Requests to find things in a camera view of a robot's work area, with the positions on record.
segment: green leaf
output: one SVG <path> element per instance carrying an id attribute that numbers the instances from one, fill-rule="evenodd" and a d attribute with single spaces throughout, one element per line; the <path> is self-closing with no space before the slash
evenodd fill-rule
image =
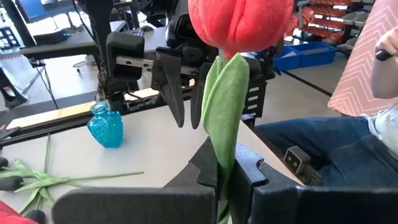
<path id="1" fill-rule="evenodd" d="M 51 197 L 47 188 L 42 187 L 39 192 L 40 195 L 43 197 L 46 206 L 52 208 L 55 204 L 55 200 Z"/>
<path id="2" fill-rule="evenodd" d="M 12 176 L 20 176 L 20 177 L 34 177 L 34 174 L 29 170 L 12 170 L 7 172 L 1 172 L 0 178 L 3 177 L 12 177 Z"/>
<path id="3" fill-rule="evenodd" d="M 213 88 L 213 85 L 216 83 L 217 78 L 220 75 L 222 69 L 223 69 L 223 62 L 221 61 L 220 56 L 217 56 L 206 77 L 206 84 L 205 84 L 205 90 L 203 92 L 203 101 L 201 107 L 202 119 L 203 119 L 203 114 L 205 113 L 206 110 L 208 97 L 210 96 L 210 91 Z"/>
<path id="4" fill-rule="evenodd" d="M 249 65 L 246 59 L 236 54 L 213 84 L 203 113 L 203 126 L 221 166 L 222 182 L 228 181 L 233 168 L 239 121 L 248 85 Z"/>
<path id="5" fill-rule="evenodd" d="M 44 172 L 38 171 L 38 170 L 32 170 L 32 173 L 35 175 L 36 178 L 38 179 L 46 179 L 50 178 L 48 174 L 45 174 Z"/>
<path id="6" fill-rule="evenodd" d="M 51 178 L 47 178 L 47 179 L 43 179 L 43 180 L 38 180 L 31 184 L 27 184 L 27 185 L 19 188 L 18 190 L 14 191 L 14 193 L 22 192 L 22 191 L 29 190 L 29 189 L 40 188 L 40 187 L 48 187 L 48 186 L 55 185 L 55 184 L 66 183 L 68 181 L 69 181 L 69 179 L 67 179 L 67 178 L 51 177 Z"/>
<path id="7" fill-rule="evenodd" d="M 30 205 L 32 205 L 32 202 L 34 202 L 35 200 L 38 200 L 39 198 L 39 190 L 40 189 L 35 189 L 29 196 L 28 200 L 26 201 L 26 203 L 24 204 L 24 206 L 22 207 L 22 210 L 20 212 L 21 215 L 24 215 L 27 210 L 29 209 Z"/>

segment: blue glass vase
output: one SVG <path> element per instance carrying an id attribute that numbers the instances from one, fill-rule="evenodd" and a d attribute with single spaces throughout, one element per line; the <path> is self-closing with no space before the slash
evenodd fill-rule
<path id="1" fill-rule="evenodd" d="M 93 137 L 104 147 L 117 148 L 123 142 L 123 122 L 118 111 L 110 111 L 106 102 L 90 108 L 93 118 L 87 127 Z"/>

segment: red object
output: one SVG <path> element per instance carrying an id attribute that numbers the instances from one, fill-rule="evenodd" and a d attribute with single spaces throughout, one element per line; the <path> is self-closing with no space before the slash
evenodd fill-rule
<path id="1" fill-rule="evenodd" d="M 193 28 L 205 43 L 238 52 L 263 50 L 283 38 L 293 0 L 188 0 Z"/>
<path id="2" fill-rule="evenodd" d="M 0 223 L 1 224 L 38 224 L 20 216 L 14 209 L 10 208 L 3 201 L 0 201 Z"/>

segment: jeans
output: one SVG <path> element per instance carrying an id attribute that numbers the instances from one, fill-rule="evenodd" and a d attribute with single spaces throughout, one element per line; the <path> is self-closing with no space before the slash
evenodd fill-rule
<path id="1" fill-rule="evenodd" d="M 398 160 L 370 133 L 364 117 L 302 118 L 256 127 L 282 157 L 298 146 L 323 186 L 398 187 Z"/>

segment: table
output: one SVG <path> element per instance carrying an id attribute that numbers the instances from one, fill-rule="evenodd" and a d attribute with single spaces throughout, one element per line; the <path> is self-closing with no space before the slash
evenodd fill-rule
<path id="1" fill-rule="evenodd" d="M 190 102 L 185 102 L 185 120 L 190 119 Z M 189 122 L 178 128 L 167 106 L 123 116 L 125 140 L 119 149 L 109 150 L 100 146 L 86 127 L 54 134 L 49 174 L 64 177 L 120 174 L 144 171 L 145 174 L 116 179 L 84 182 L 95 187 L 163 187 L 186 165 L 207 138 L 202 125 L 192 129 Z M 10 161 L 20 159 L 30 168 L 42 170 L 47 138 L 7 146 L 2 156 Z M 243 123 L 239 125 L 238 143 L 262 156 L 266 163 L 280 173 L 301 183 L 296 176 L 262 143 Z M 49 188 L 54 198 L 69 190 L 69 185 Z M 30 191 L 19 194 L 0 192 L 0 200 L 20 210 Z M 49 208 L 43 207 L 50 214 Z"/>
<path id="2" fill-rule="evenodd" d="M 126 26 L 126 21 L 110 22 L 111 31 L 121 31 Z M 53 45 L 40 45 L 20 49 L 19 54 L 25 55 L 27 58 L 35 58 L 43 60 L 57 57 L 67 57 L 74 55 L 93 55 L 96 53 L 95 43 L 87 30 L 83 29 L 77 34 L 73 34 L 66 41 Z"/>

